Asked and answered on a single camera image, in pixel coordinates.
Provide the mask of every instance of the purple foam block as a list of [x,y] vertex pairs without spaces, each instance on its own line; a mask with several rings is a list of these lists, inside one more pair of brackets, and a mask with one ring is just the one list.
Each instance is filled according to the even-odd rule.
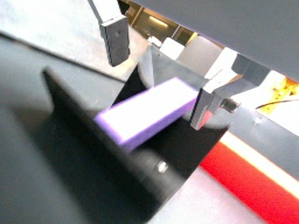
[[198,91],[173,78],[102,111],[95,122],[130,152],[193,109]]

